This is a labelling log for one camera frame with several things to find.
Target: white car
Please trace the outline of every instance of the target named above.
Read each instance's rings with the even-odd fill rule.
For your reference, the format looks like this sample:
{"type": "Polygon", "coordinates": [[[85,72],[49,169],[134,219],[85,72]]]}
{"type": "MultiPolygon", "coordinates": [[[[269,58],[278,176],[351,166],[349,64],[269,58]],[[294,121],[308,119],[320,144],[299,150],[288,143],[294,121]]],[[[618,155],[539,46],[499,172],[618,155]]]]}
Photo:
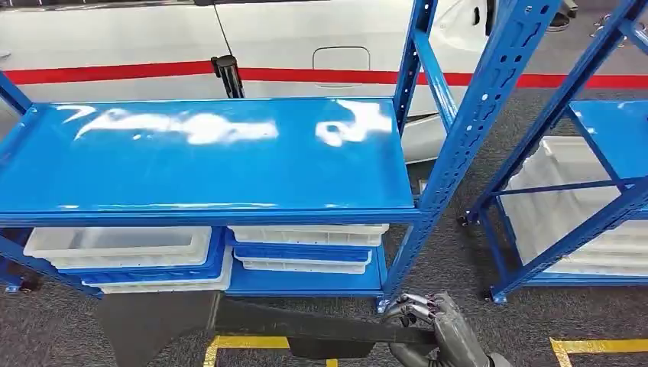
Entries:
{"type": "MultiPolygon", "coordinates": [[[[444,72],[456,73],[449,84],[457,103],[488,39],[487,2],[439,0],[436,9],[430,42],[444,72]]],[[[217,9],[246,97],[386,96],[394,93],[411,5],[328,0],[217,9]]],[[[0,11],[3,52],[0,70],[36,101],[226,98],[208,65],[228,53],[219,21],[213,7],[191,2],[10,6],[0,11]]],[[[403,136],[408,162],[436,158],[446,136],[440,119],[416,118],[435,112],[429,88],[419,85],[403,136]]],[[[0,106],[4,130],[16,119],[0,106]]]]}

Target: red stripe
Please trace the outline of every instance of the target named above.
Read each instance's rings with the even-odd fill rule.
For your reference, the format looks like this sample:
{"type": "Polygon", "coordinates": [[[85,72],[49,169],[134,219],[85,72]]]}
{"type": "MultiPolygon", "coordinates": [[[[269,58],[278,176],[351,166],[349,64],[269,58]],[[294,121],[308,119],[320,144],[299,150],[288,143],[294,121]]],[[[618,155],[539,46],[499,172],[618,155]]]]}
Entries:
{"type": "MultiPolygon", "coordinates": [[[[10,80],[22,85],[140,79],[209,73],[212,73],[212,64],[209,61],[5,71],[5,74],[10,80]]],[[[448,84],[451,86],[467,86],[472,77],[470,73],[445,73],[444,75],[448,84]]],[[[395,71],[245,67],[241,68],[241,78],[243,80],[266,82],[395,84],[397,73],[395,71]]],[[[517,82],[517,86],[523,88],[555,88],[564,79],[565,75],[560,74],[524,74],[517,82]]],[[[423,74],[419,75],[418,84],[426,84],[423,74]]],[[[589,80],[587,87],[648,88],[648,75],[597,75],[589,80]]]]}

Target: blue shelf board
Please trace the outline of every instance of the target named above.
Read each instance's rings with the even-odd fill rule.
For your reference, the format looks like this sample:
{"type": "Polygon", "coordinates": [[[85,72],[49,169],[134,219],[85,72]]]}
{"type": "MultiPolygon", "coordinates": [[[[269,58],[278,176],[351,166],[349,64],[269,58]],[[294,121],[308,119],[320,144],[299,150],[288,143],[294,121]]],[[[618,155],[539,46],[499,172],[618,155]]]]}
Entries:
{"type": "Polygon", "coordinates": [[[576,127],[611,177],[648,175],[648,100],[574,101],[569,108],[576,127]]]}
{"type": "Polygon", "coordinates": [[[636,210],[633,214],[631,219],[635,220],[648,220],[648,207],[643,207],[639,210],[636,210]]]}
{"type": "Polygon", "coordinates": [[[648,285],[648,277],[543,272],[524,286],[648,285]]]}
{"type": "Polygon", "coordinates": [[[37,103],[0,153],[31,225],[413,208],[391,98],[37,103]]]}
{"type": "Polygon", "coordinates": [[[381,279],[386,274],[381,246],[372,251],[364,274],[329,274],[295,271],[245,270],[234,260],[232,283],[227,294],[259,297],[381,297],[381,279]]]}

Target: black pole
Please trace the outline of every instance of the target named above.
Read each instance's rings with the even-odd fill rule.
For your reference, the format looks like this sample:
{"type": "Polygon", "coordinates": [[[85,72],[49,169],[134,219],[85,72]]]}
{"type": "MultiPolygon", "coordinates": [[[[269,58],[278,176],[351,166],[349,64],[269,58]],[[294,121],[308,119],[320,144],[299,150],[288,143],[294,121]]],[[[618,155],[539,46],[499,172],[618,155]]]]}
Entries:
{"type": "Polygon", "coordinates": [[[228,98],[245,98],[243,93],[243,82],[238,75],[238,65],[236,57],[225,55],[221,57],[212,57],[212,66],[214,74],[221,78],[225,85],[225,91],[228,98]]]}

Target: shelf top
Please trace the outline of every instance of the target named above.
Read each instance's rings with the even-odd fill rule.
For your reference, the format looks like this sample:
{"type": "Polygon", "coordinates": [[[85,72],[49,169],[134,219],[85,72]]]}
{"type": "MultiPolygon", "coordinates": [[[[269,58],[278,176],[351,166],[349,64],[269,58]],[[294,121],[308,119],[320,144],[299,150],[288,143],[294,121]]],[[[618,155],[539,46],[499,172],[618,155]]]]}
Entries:
{"type": "Polygon", "coordinates": [[[613,178],[648,175],[648,100],[574,101],[569,107],[574,123],[613,178]]]}
{"type": "Polygon", "coordinates": [[[35,104],[0,213],[412,208],[389,98],[35,104]]]}

